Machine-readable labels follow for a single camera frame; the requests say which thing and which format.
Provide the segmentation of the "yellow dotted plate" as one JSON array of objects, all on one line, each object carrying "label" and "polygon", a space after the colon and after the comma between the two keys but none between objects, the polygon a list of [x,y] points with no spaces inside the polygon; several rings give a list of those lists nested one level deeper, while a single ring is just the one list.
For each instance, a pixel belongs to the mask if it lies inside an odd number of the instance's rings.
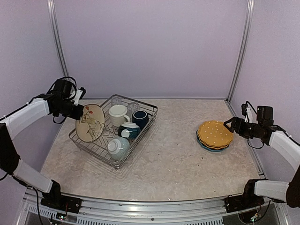
[{"label": "yellow dotted plate", "polygon": [[210,142],[206,142],[200,137],[200,135],[198,133],[196,133],[196,137],[197,137],[197,139],[200,140],[200,142],[202,144],[204,144],[206,147],[208,147],[210,149],[219,150],[219,149],[225,148],[227,146],[230,146],[230,144],[217,145],[215,143],[211,144]]},{"label": "yellow dotted plate", "polygon": [[230,144],[233,141],[233,133],[228,131],[222,121],[208,120],[203,122],[197,130],[200,137],[208,142],[217,145]]}]

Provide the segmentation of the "cream bird pattern plate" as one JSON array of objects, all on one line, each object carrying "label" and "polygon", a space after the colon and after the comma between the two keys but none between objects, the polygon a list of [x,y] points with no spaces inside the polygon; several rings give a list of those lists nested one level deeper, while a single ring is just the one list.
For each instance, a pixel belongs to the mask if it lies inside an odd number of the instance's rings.
[{"label": "cream bird pattern plate", "polygon": [[76,121],[75,131],[81,141],[97,140],[105,126],[105,114],[97,104],[88,104],[83,108],[83,115]]}]

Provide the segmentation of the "blue dotted plate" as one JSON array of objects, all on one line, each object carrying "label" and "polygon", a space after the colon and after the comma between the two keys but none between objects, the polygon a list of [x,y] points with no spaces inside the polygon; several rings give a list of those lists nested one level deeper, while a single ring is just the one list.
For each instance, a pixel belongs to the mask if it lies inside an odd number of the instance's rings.
[{"label": "blue dotted plate", "polygon": [[197,142],[199,143],[199,145],[200,145],[203,149],[205,149],[205,150],[207,150],[207,151],[209,151],[209,152],[222,152],[222,151],[224,151],[224,150],[226,150],[226,149],[229,148],[229,146],[227,146],[227,147],[222,148],[222,149],[219,149],[219,150],[214,150],[214,149],[210,149],[210,148],[206,147],[204,144],[202,144],[202,143],[200,142],[199,139],[197,139]]}]

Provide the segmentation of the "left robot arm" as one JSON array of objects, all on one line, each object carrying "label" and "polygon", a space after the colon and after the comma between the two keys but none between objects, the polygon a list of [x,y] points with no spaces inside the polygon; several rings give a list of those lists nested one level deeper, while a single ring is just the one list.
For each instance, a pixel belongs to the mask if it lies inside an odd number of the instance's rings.
[{"label": "left robot arm", "polygon": [[59,123],[66,118],[79,120],[83,115],[83,98],[86,89],[77,87],[72,77],[57,79],[46,93],[33,97],[21,108],[4,115],[0,119],[0,168],[6,175],[42,192],[43,197],[53,207],[62,208],[66,199],[61,194],[60,184],[53,181],[29,166],[17,153],[13,140],[36,121],[51,115],[61,117]]}]

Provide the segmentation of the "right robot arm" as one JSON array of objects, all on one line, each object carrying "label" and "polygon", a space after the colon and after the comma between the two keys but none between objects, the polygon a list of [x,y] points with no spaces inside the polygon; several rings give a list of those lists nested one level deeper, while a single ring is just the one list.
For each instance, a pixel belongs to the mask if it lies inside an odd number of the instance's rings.
[{"label": "right robot arm", "polygon": [[294,169],[291,181],[272,181],[251,179],[240,195],[240,204],[250,208],[259,198],[267,197],[280,203],[286,203],[291,208],[300,206],[300,144],[278,125],[274,124],[273,108],[259,105],[256,114],[256,123],[253,122],[253,107],[247,101],[242,106],[242,115],[245,118],[232,117],[223,123],[231,133],[250,140],[260,139],[263,145],[276,150]]}]

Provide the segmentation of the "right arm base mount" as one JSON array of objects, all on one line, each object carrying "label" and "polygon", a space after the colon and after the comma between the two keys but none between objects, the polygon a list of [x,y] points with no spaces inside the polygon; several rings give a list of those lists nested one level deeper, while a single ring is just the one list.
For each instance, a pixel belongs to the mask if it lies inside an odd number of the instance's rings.
[{"label": "right arm base mount", "polygon": [[228,195],[224,199],[227,213],[250,209],[265,203],[264,198],[254,194],[254,186],[246,185],[241,195]]}]

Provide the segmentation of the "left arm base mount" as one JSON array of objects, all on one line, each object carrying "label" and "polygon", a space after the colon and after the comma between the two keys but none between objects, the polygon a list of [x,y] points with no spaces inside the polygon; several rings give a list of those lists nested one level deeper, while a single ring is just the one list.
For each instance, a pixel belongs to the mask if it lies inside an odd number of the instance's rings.
[{"label": "left arm base mount", "polygon": [[42,193],[41,204],[52,209],[78,214],[82,199],[63,195],[60,184],[53,183],[49,193]]}]

